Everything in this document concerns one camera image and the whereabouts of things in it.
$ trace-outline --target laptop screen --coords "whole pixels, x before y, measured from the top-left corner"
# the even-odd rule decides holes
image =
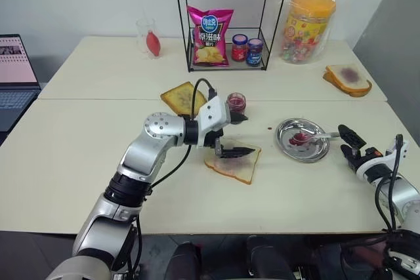
[[[19,35],[0,35],[0,85],[37,84]]]

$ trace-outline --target bread slice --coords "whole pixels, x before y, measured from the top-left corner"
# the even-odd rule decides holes
[[[255,149],[255,151],[248,155],[244,155],[243,157],[223,159],[216,156],[214,149],[207,149],[204,156],[204,163],[210,169],[213,169],[222,175],[233,177],[240,182],[251,185],[255,165],[257,164],[261,148],[226,138],[221,138],[220,143],[225,149],[232,149],[233,147],[247,147]]]
[[[160,94],[160,98],[168,104],[177,115],[191,115],[193,91],[194,87],[191,82],[185,82],[176,88]],[[198,114],[198,110],[206,102],[207,100],[203,93],[197,90],[196,103],[194,104],[194,116]]]
[[[372,89],[372,83],[354,64],[327,66],[326,70],[323,78],[350,96],[365,96]]]

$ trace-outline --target laptop keyboard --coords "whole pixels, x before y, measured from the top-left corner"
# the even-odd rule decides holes
[[[0,110],[20,110],[34,95],[34,92],[0,92]]]

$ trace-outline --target pink chip bag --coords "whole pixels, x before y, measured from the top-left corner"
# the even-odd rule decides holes
[[[194,64],[229,66],[224,34],[234,13],[232,9],[200,11],[188,6],[194,28]]]

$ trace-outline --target orange jar lid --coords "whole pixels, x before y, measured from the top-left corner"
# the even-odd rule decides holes
[[[292,0],[292,11],[309,18],[329,18],[335,12],[334,0]]]

